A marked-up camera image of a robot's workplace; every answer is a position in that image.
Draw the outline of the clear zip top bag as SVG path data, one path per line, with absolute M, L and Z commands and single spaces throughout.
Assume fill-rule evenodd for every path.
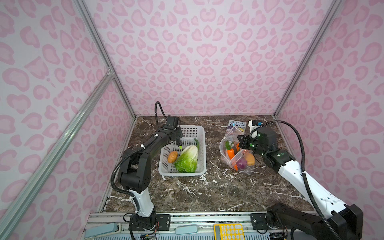
M 230 123 L 227 133 L 220 142 L 222 161 L 232 170 L 250 175 L 255 167 L 256 159 L 251 151 L 240 148 L 238 136 L 244 129 L 238 128 L 236 123 Z

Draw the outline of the orange toy carrot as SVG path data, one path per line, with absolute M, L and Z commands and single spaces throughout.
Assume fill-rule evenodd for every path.
M 226 141 L 226 143 L 225 143 L 225 147 L 227 150 L 227 155 L 228 155 L 229 160 L 232 160 L 236 155 L 234 146 L 235 146 L 234 143 L 231 141 Z

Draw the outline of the green white toy cabbage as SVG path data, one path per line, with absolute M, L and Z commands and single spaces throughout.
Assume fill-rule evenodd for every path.
M 195 145 L 187 146 L 182 150 L 175 162 L 175 168 L 180 173 L 194 173 L 197 169 L 199 151 Z

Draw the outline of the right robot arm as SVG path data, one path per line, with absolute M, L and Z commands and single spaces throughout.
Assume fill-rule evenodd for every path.
M 261 156 L 266 166 L 287 180 L 313 206 L 316 214 L 295 210 L 278 203 L 267 209 L 266 224 L 271 229 L 290 227 L 300 230 L 317 240 L 360 240 L 363 235 L 363 211 L 356 205 L 340 200 L 305 170 L 305 149 L 295 127 L 301 148 L 298 162 L 286 150 L 277 145 L 277 135 L 267 126 L 260 126 L 248 135 L 239 135 L 239 147 Z

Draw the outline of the dark toy eggplant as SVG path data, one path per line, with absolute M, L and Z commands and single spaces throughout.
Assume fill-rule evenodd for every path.
M 200 142 L 196 138 L 194 138 L 194 141 L 195 141 L 196 147 L 197 147 L 197 149 L 199 151 L 200 150 Z

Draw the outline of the purple toy onion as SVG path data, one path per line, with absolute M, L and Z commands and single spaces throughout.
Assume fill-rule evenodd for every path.
M 247 160 L 245 160 L 244 158 L 241 158 L 237 161 L 236 166 L 238 170 L 243 170 L 247 168 L 247 163 L 248 163 Z

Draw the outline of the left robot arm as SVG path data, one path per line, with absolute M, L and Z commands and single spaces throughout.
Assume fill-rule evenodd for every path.
M 130 232 L 135 226 L 151 231 L 158 225 L 155 206 L 148 191 L 151 161 L 163 147 L 173 142 L 181 145 L 182 137 L 180 118 L 168 116 L 166 123 L 158 127 L 146 142 L 126 150 L 113 170 L 110 178 L 112 189 L 130 196 L 135 206 L 135 213 L 130 217 Z

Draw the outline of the white perforated plastic basket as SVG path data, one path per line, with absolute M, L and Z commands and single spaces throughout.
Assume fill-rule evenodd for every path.
M 161 150 L 159 173 L 169 177 L 201 176 L 207 170 L 205 130 L 202 126 L 181 126 L 181 146 L 173 142 Z

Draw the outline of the yellow toy potato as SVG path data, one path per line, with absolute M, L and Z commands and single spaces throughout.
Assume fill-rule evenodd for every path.
M 168 155 L 168 163 L 173 164 L 178 158 L 178 152 L 172 151 Z
M 255 165 L 256 159 L 255 159 L 253 154 L 245 153 L 243 157 L 247 162 L 247 166 L 254 166 Z

